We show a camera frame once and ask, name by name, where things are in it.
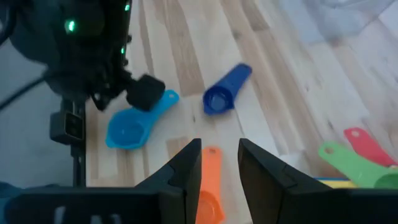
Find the light wood floor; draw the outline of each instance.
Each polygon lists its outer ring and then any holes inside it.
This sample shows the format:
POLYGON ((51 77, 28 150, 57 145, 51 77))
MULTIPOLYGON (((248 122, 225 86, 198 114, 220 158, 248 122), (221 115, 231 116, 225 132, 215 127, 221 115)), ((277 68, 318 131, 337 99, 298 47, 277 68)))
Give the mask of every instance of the light wood floor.
POLYGON ((104 144, 110 117, 129 107, 124 97, 104 113, 88 103, 87 185, 135 186, 202 138, 203 147, 223 149, 225 223, 249 223, 239 138, 314 177, 341 175, 317 149, 323 141, 349 145, 343 130, 354 126, 398 159, 397 15, 396 2, 359 34, 308 44, 276 0, 133 0, 129 69, 135 77, 154 74, 181 100, 135 151, 104 144), (236 109, 205 116, 203 92, 239 62, 253 74, 236 109))

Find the green led light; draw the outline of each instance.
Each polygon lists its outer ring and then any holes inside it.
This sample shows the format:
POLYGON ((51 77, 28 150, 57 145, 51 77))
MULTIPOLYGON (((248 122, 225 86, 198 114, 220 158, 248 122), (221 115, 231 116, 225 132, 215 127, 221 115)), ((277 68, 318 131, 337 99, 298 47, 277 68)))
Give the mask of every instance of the green led light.
POLYGON ((66 21, 65 28, 67 32, 74 32, 76 30, 76 22, 73 20, 66 21))

